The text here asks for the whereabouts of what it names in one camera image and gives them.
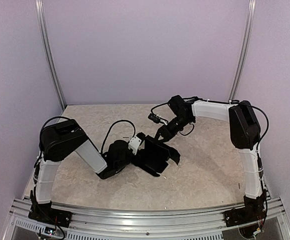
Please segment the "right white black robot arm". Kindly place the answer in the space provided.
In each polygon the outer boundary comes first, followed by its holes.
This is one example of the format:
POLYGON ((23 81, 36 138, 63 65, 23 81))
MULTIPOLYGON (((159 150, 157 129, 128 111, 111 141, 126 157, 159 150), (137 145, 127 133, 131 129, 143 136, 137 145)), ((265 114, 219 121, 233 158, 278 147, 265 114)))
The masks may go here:
POLYGON ((195 123, 196 118, 216 119, 229 123, 230 139, 241 156, 246 181, 245 207, 241 209, 240 217, 245 222, 251 222, 259 215, 267 198, 260 154, 260 143, 266 133, 261 132, 260 123, 254 112, 257 107, 247 100, 221 102, 197 96, 182 98, 180 95, 173 96, 165 104, 175 115, 172 120, 166 120, 153 111, 148 116, 154 123, 162 124, 155 135, 160 142, 169 141, 186 125, 195 123))

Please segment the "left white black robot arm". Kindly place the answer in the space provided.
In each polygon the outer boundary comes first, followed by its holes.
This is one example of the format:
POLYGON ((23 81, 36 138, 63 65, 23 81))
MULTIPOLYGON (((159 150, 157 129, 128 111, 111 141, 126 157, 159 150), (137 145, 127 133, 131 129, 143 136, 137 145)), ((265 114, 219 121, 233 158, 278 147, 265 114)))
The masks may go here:
POLYGON ((143 143, 134 133, 129 141, 116 140, 107 152, 98 149, 83 128, 73 118, 56 116, 57 123, 47 120, 39 132, 39 155, 34 168, 34 188, 30 193, 34 212, 48 223, 55 217, 51 194, 58 167, 70 154, 76 153, 102 180, 121 172, 135 159, 143 143))

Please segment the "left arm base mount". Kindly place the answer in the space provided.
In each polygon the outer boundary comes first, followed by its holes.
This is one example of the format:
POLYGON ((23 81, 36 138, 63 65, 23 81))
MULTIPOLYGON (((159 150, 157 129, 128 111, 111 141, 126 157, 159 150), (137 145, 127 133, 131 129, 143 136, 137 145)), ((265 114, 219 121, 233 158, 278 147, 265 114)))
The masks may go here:
POLYGON ((51 204, 52 202, 45 204, 33 202, 28 217, 41 223, 68 228, 72 218, 72 212, 54 209, 51 207, 51 204))

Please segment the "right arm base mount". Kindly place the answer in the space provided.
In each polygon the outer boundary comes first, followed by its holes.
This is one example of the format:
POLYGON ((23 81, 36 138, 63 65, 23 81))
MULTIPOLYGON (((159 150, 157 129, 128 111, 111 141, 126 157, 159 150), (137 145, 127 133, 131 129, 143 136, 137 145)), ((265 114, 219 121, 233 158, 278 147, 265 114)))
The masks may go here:
POLYGON ((244 206, 224 212, 226 227, 247 224, 267 217, 265 209, 266 195, 262 193, 255 199, 244 196, 244 206))

